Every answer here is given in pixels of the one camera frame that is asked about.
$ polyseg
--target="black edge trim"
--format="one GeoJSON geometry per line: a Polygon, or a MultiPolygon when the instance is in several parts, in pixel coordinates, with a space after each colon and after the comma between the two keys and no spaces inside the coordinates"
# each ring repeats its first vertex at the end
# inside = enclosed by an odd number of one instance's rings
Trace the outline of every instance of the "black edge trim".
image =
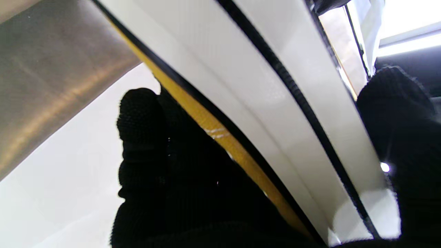
{"type": "Polygon", "coordinates": [[[317,119],[317,116],[313,112],[311,106],[306,100],[303,93],[300,91],[297,84],[294,82],[294,79],[291,77],[285,66],[276,56],[276,54],[272,51],[272,49],[265,42],[260,33],[256,30],[256,28],[251,24],[248,18],[242,13],[242,11],[237,7],[237,5],[232,0],[216,0],[219,5],[227,12],[227,14],[231,17],[231,19],[237,24],[237,26],[244,32],[244,34],[249,38],[249,40],[254,44],[254,46],[259,50],[262,56],[266,59],[266,61],[270,64],[270,66],[274,69],[277,75],[280,77],[282,82],[291,92],[295,101],[299,105],[300,109],[303,111],[303,114],[308,119],[312,129],[315,132],[315,135],[319,139],[323,149],[328,155],[329,160],[331,161],[335,171],[340,177],[341,182],[343,183],[346,191],[351,198],[352,203],[356,207],[361,219],[363,220],[364,225],[367,230],[372,234],[374,239],[381,239],[377,230],[375,229],[372,220],[370,219],[366,208],[364,207],[358,192],[356,191],[351,179],[348,176],[348,173],[343,167],[337,153],[334,150],[328,136],[326,135],[323,127],[317,119]]]}
{"type": "Polygon", "coordinates": [[[135,46],[137,46],[145,55],[147,55],[167,76],[173,79],[179,86],[181,86],[188,94],[190,94],[194,99],[201,103],[207,110],[210,111],[227,129],[228,131],[242,144],[242,146],[247,150],[247,152],[252,156],[252,158],[261,167],[264,173],[280,191],[282,196],[286,199],[288,204],[297,214],[302,223],[306,226],[306,229],[312,235],[313,239],[321,244],[325,244],[323,239],[317,233],[314,226],[309,221],[308,217],[305,215],[303,210],[297,204],[297,202],[292,197],[291,193],[282,183],[280,178],[273,171],[271,166],[265,160],[265,158],[260,154],[260,152],[254,147],[251,141],[242,133],[242,131],[220,110],[216,107],[209,99],[207,99],[201,92],[199,92],[194,86],[192,86],[185,78],[183,78],[179,73],[177,73],[173,68],[166,64],[158,55],[156,55],[152,50],[145,46],[138,38],[136,38],[126,27],[124,27],[98,0],[92,0],[98,8],[110,19],[110,21],[116,25],[116,27],[131,41],[135,46]]]}
{"type": "Polygon", "coordinates": [[[349,13],[349,8],[348,8],[347,4],[344,6],[344,10],[346,11],[346,14],[348,15],[349,24],[351,25],[352,33],[354,34],[354,39],[355,39],[355,42],[357,43],[357,48],[359,50],[360,59],[361,59],[361,62],[363,63],[364,71],[366,72],[366,77],[369,80],[371,78],[371,75],[369,74],[369,70],[366,66],[366,62],[363,59],[364,50],[361,47],[360,42],[358,41],[357,34],[355,33],[354,23],[352,22],[352,17],[351,17],[351,14],[349,13]]]}

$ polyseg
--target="brushed metal panel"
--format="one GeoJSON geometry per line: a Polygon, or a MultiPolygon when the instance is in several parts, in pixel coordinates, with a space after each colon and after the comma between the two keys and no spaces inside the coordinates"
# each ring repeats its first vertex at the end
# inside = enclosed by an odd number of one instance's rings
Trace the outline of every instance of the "brushed metal panel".
{"type": "Polygon", "coordinates": [[[0,180],[139,63],[88,0],[43,0],[2,23],[0,180]]]}

